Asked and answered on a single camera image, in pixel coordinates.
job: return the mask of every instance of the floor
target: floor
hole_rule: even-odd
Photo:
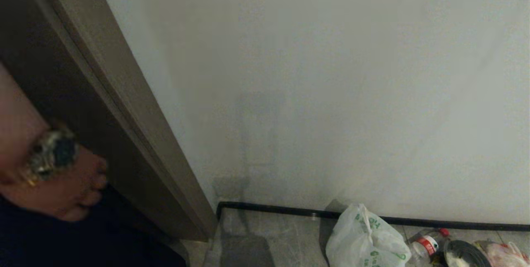
[[[195,248],[191,242],[186,248],[194,258],[191,267],[328,267],[323,253],[336,222],[335,219],[225,208],[208,250],[204,244]],[[422,230],[408,226],[395,226],[395,229],[405,240]],[[529,232],[449,231],[455,238],[468,242],[511,241],[523,252],[530,253]]]

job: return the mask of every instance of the wall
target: wall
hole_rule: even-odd
[[[210,203],[530,224],[529,0],[108,0]]]

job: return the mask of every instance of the brown door trim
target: brown door trim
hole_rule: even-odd
[[[119,174],[114,186],[146,216],[171,236],[206,239],[213,237],[217,225],[214,212],[184,157],[169,124],[142,75],[142,71],[123,37],[106,0],[34,0],[61,44],[84,77],[84,82],[103,101],[119,127],[140,154],[159,185],[171,196],[164,206],[182,211],[194,227],[188,232],[170,223],[176,218],[161,214],[154,191],[135,192],[131,182],[121,184]]]

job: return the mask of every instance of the bottle cap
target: bottle cap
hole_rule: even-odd
[[[449,230],[446,228],[441,228],[438,230],[443,237],[447,237],[449,235]]]

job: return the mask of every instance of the plastic bottle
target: plastic bottle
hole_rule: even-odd
[[[449,231],[443,228],[421,231],[420,233],[421,235],[410,246],[410,252],[412,252],[411,260],[418,266],[428,265],[431,261],[431,256],[439,250],[440,244],[449,236]]]

